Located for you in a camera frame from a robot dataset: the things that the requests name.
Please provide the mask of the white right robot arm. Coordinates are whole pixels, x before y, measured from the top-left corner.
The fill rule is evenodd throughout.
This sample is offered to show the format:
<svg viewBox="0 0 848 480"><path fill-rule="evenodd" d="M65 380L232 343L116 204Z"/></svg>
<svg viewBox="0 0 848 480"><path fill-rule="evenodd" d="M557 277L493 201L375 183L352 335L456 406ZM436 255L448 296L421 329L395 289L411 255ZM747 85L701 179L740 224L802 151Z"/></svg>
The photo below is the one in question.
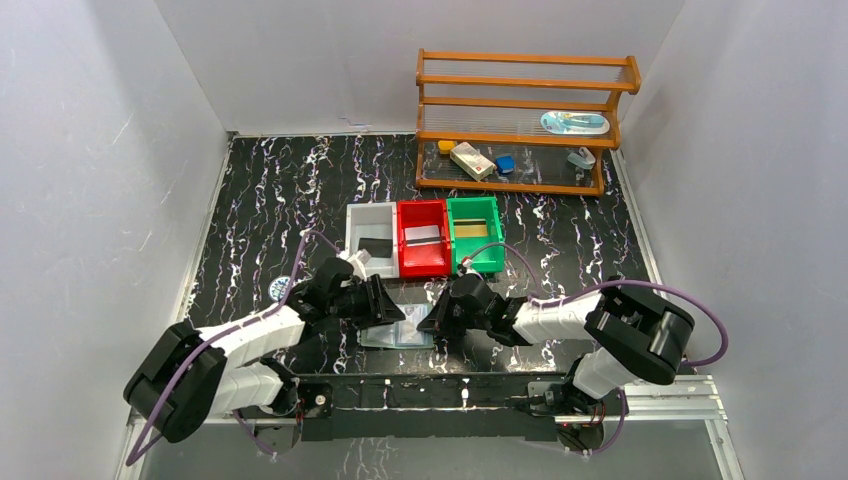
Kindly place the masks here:
<svg viewBox="0 0 848 480"><path fill-rule="evenodd" d="M590 413L611 391L641 379L671 384L694 330L693 317L648 282L617 277L575 297L504 297L475 275L440 295L419 331L445 339L481 330L504 346L592 340L562 383L544 392L548 406Z"/></svg>

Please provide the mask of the black card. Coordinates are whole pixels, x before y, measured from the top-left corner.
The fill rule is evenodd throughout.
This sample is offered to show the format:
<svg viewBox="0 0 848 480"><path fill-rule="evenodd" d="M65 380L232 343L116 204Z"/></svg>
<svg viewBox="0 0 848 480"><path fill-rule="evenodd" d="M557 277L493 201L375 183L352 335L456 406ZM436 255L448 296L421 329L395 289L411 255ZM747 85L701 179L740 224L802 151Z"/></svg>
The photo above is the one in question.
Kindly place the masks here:
<svg viewBox="0 0 848 480"><path fill-rule="evenodd" d="M393 257L394 244L391 239L387 238L361 237L358 241L357 249L367 251L372 259L391 259Z"/></svg>

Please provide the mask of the light blue card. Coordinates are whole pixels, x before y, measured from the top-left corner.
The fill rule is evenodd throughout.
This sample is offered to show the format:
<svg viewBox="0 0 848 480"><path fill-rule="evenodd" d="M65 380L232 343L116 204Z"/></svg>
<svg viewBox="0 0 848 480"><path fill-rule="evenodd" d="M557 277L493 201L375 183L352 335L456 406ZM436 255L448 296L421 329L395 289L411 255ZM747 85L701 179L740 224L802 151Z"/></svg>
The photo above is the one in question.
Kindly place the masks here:
<svg viewBox="0 0 848 480"><path fill-rule="evenodd" d="M396 323L395 344L400 349L429 348L433 344L433 336L417 330L421 320L430 312L429 304L406 304L400 306L405 315L403 321Z"/></svg>

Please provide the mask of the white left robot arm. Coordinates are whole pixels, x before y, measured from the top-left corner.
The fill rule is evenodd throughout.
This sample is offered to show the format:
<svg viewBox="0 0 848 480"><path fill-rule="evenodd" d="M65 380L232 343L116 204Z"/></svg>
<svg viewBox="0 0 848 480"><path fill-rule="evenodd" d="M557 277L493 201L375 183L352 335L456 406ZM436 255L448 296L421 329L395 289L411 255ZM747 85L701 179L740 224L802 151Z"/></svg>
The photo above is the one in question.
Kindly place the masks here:
<svg viewBox="0 0 848 480"><path fill-rule="evenodd" d="M170 326L126 384L124 400L171 443L210 416L250 407L275 416L296 412L299 381L272 353L299 345L328 319L366 329L405 318L381 277L366 276L361 266L330 258L259 313L212 327Z"/></svg>

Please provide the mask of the grey-green card holder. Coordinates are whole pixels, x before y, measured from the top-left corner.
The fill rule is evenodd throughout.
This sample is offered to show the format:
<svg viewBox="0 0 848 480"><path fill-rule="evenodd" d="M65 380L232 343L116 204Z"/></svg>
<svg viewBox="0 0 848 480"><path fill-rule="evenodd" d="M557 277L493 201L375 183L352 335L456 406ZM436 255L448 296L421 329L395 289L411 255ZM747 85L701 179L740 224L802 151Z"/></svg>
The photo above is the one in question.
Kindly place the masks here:
<svg viewBox="0 0 848 480"><path fill-rule="evenodd" d="M374 326L359 333L359 344L366 348L425 349L434 344L433 335L418 330L419 323L431 310L429 304L399 306L404 318L391 325Z"/></svg>

